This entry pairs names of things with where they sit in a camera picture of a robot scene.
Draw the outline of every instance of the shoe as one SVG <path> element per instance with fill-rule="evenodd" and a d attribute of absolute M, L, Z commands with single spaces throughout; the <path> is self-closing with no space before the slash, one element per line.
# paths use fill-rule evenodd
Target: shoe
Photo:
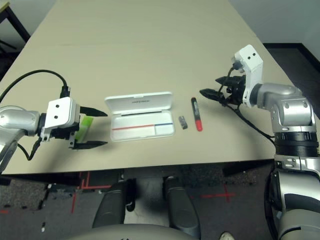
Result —
<path fill-rule="evenodd" d="M 234 236 L 230 232 L 225 231 L 221 234 L 219 240 L 235 240 Z"/>

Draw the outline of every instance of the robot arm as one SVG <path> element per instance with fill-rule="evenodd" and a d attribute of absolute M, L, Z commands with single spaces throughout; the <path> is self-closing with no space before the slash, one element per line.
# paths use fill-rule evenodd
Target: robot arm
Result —
<path fill-rule="evenodd" d="M 232 60 L 233 68 L 245 75 L 216 80 L 230 95 L 208 88 L 200 93 L 223 106 L 243 103 L 270 112 L 275 170 L 267 186 L 267 201 L 282 212 L 278 234 L 270 229 L 271 234 L 279 240 L 319 239 L 320 157 L 313 108 L 294 86 L 262 83 L 263 61 L 251 45 Z"/>
<path fill-rule="evenodd" d="M 40 142 L 48 142 L 50 138 L 68 140 L 70 149 L 92 149 L 106 144 L 105 141 L 87 141 L 79 143 L 76 140 L 76 132 L 80 126 L 80 114 L 93 117 L 106 117 L 107 114 L 91 107 L 78 105 L 70 95 L 70 88 L 65 79 L 51 70 L 35 70 L 17 78 L 0 95 L 0 103 L 6 94 L 22 79 L 37 73 L 50 73 L 59 77 L 63 82 L 60 98 L 52 100 L 48 104 L 46 113 L 39 114 L 37 111 L 28 111 L 18 106 L 0 107 L 0 174 L 6 168 L 17 147 L 20 147 L 31 160 L 40 146 Z M 38 135 L 38 140 L 29 155 L 27 151 L 18 144 L 23 136 L 33 137 Z"/>

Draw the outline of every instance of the green object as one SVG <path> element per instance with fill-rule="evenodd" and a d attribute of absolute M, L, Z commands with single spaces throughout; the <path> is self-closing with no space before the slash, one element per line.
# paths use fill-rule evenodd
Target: green object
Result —
<path fill-rule="evenodd" d="M 79 131 L 75 135 L 75 139 L 76 139 L 77 143 L 83 142 L 93 120 L 94 120 L 94 118 L 92 116 L 84 116 L 84 118 L 82 119 L 82 121 L 79 125 Z"/>

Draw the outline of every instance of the blue line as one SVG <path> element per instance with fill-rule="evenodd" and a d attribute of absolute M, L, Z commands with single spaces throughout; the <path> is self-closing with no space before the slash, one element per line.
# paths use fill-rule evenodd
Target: blue line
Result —
<path fill-rule="evenodd" d="M 173 122 L 169 122 L 169 123 L 159 123 L 159 124 L 155 124 L 154 126 L 162 126 L 162 125 L 173 125 Z"/>

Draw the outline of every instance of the white lid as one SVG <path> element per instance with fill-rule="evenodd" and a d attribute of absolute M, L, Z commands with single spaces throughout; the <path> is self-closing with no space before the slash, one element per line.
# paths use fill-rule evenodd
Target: white lid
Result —
<path fill-rule="evenodd" d="M 108 96 L 104 99 L 113 114 L 137 114 L 168 110 L 172 105 L 172 92 L 153 92 L 122 96 Z"/>

